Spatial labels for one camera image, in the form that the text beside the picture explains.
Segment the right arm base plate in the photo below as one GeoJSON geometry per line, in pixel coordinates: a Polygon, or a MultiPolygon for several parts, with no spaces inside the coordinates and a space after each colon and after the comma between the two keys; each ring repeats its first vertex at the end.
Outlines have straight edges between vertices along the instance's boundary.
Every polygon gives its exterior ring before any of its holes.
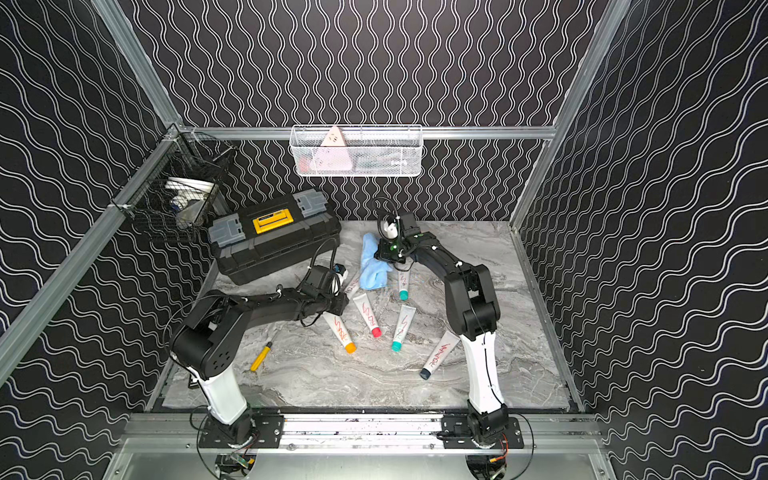
{"type": "Polygon", "coordinates": [[[525,446],[519,421],[500,411],[481,419],[473,414],[446,415],[435,434],[446,449],[520,450],[525,446]]]}

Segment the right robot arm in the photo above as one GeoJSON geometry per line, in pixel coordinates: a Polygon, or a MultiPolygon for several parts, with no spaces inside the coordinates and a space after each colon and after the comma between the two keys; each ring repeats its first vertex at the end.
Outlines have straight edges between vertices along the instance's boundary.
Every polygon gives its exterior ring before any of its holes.
{"type": "Polygon", "coordinates": [[[442,281],[446,318],[465,352],[471,410],[478,415],[504,410],[495,349],[501,309],[489,269],[451,253],[433,233],[421,230],[411,213],[381,213],[377,228],[376,259],[392,265],[410,260],[442,281]]]}

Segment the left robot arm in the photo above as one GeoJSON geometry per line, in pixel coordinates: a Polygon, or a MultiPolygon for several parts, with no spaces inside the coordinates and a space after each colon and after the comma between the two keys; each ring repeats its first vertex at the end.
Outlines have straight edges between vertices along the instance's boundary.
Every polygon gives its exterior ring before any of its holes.
{"type": "Polygon", "coordinates": [[[323,314],[340,316],[349,303],[341,264],[314,265],[295,287],[252,296],[207,292],[171,336],[170,356],[199,382],[210,415],[231,426],[249,410],[232,363],[247,330],[277,322],[313,325],[323,314]]]}

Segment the white tube green cap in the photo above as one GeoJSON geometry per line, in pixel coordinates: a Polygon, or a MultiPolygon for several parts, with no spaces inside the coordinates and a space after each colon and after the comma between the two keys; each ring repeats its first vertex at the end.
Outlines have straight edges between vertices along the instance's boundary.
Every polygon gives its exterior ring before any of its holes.
{"type": "Polygon", "coordinates": [[[410,280],[410,272],[409,271],[399,271],[398,272],[399,298],[402,301],[407,301],[408,298],[409,298],[409,280],[410,280]]]}

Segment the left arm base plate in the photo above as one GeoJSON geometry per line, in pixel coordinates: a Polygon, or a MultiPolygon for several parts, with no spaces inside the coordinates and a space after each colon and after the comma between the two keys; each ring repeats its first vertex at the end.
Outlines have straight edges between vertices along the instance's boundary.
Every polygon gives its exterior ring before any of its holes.
{"type": "Polygon", "coordinates": [[[221,423],[209,415],[200,427],[198,446],[201,449],[232,450],[243,448],[278,448],[285,418],[281,415],[244,413],[233,424],[221,423]]]}

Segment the blue microfiber cloth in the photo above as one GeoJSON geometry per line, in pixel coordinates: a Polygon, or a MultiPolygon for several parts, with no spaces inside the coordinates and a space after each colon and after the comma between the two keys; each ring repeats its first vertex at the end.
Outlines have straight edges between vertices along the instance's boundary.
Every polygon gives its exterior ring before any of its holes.
{"type": "Polygon", "coordinates": [[[363,290],[378,290],[388,284],[388,274],[393,268],[389,263],[376,259],[374,254],[377,252],[378,238],[373,233],[365,233],[362,239],[359,277],[359,286],[363,290]]]}

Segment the white tube pink cap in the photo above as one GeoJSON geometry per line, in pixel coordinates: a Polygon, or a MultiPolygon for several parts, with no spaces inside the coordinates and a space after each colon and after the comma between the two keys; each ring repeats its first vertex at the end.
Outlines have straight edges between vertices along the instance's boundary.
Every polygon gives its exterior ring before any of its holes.
{"type": "Polygon", "coordinates": [[[363,321],[368,327],[374,338],[380,338],[382,331],[376,319],[371,301],[366,292],[362,292],[353,298],[353,302],[358,309],[363,321]]]}

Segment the white tube black cap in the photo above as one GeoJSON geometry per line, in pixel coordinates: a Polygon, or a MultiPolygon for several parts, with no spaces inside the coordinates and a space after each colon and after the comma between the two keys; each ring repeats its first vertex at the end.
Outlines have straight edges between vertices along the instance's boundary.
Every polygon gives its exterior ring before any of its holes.
{"type": "Polygon", "coordinates": [[[346,283],[344,287],[344,294],[348,298],[352,298],[360,288],[360,272],[356,272],[351,279],[346,283]]]}

